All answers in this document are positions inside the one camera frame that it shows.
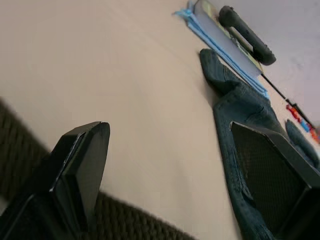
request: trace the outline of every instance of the black mesh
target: black mesh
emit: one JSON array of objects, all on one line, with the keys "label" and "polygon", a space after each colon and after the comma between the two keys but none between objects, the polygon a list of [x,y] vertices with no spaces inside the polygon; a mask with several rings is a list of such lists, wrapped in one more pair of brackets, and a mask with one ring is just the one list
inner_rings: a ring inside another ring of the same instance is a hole
[{"label": "black mesh", "polygon": [[[48,151],[0,101],[0,195],[8,201],[12,200],[47,154]],[[150,214],[102,192],[97,197],[95,215],[96,226],[82,236],[84,240],[193,239]],[[29,216],[25,217],[25,227],[32,231],[28,227]],[[35,236],[41,234],[39,229],[34,230]]]},{"label": "black mesh", "polygon": [[15,230],[10,231],[9,239],[21,240],[22,237],[23,240],[50,239],[44,229],[42,214],[38,214],[39,211],[43,210],[42,203],[33,199],[32,203],[28,205],[29,207],[26,207],[18,218]]},{"label": "black mesh", "polygon": [[285,159],[265,136],[246,127],[232,128],[238,163],[267,227],[275,233],[304,190]]}]

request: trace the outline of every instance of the blue jeans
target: blue jeans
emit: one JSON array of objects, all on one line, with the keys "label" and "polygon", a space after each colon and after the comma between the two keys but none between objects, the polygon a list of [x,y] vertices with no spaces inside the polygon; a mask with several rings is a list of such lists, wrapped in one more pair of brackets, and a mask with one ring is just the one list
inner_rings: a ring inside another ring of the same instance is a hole
[{"label": "blue jeans", "polygon": [[203,49],[200,61],[209,85],[221,91],[222,97],[213,107],[217,136],[222,155],[225,180],[235,217],[244,239],[272,240],[237,163],[237,151],[230,131],[232,121],[268,128],[288,137],[277,120],[270,101],[237,78],[224,66],[214,51]]}]

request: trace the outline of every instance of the blue item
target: blue item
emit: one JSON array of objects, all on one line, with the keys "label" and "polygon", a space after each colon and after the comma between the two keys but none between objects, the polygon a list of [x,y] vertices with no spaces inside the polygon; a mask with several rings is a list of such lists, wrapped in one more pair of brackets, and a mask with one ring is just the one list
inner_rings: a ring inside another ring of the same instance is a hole
[{"label": "blue item", "polygon": [[300,125],[303,127],[303,129],[308,133],[310,131],[307,123],[304,120],[301,120]]},{"label": "blue item", "polygon": [[253,89],[265,98],[269,99],[267,90],[262,86],[257,79],[249,76],[239,65],[210,37],[199,24],[196,16],[193,14],[193,3],[188,2],[187,9],[176,11],[174,14],[182,17],[187,22],[187,26],[200,37],[209,47],[211,47],[217,54],[231,66]]},{"label": "blue item", "polygon": [[215,7],[209,0],[197,0],[193,5],[192,13],[195,15],[199,25],[204,29],[205,33],[212,37],[220,48],[236,62],[239,67],[249,76],[256,79],[262,74],[262,69],[250,58],[250,51],[241,45],[234,35],[227,34],[222,30],[222,26],[217,23],[217,12]]},{"label": "blue item", "polygon": [[213,106],[213,116],[222,156],[224,175],[234,215],[243,239],[273,240],[272,233],[254,204],[242,171],[237,163],[237,150],[230,123],[267,128],[286,136],[270,101],[258,94],[225,67],[213,50],[203,49],[200,61],[204,77],[223,96]]}]

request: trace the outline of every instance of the black rubber grip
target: black rubber grip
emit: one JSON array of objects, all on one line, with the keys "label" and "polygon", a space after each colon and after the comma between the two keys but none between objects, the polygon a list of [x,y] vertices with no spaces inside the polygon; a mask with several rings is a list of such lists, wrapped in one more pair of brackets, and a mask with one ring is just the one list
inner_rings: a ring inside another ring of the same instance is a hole
[{"label": "black rubber grip", "polygon": [[224,6],[221,8],[219,22],[225,28],[234,27],[252,45],[253,56],[260,63],[268,66],[276,61],[276,57],[272,51],[239,17],[233,7]]}]

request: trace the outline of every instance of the black plastic object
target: black plastic object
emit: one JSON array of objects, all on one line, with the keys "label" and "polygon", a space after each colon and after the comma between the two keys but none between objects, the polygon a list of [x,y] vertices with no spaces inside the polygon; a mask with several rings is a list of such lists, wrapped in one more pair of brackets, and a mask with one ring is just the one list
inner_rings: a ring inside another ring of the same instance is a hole
[{"label": "black plastic object", "polygon": [[269,230],[284,240],[319,239],[320,174],[281,134],[233,122],[238,165]]},{"label": "black plastic object", "polygon": [[[11,202],[49,152],[0,98],[0,195]],[[193,239],[149,213],[99,192],[96,224],[81,240]]]},{"label": "black plastic object", "polygon": [[0,239],[72,240],[88,232],[109,137],[105,122],[63,135],[1,216]]},{"label": "black plastic object", "polygon": [[275,55],[266,44],[248,27],[234,11],[233,7],[224,6],[219,12],[219,22],[225,28],[234,27],[252,45],[253,56],[263,65],[271,65],[276,61]]}]

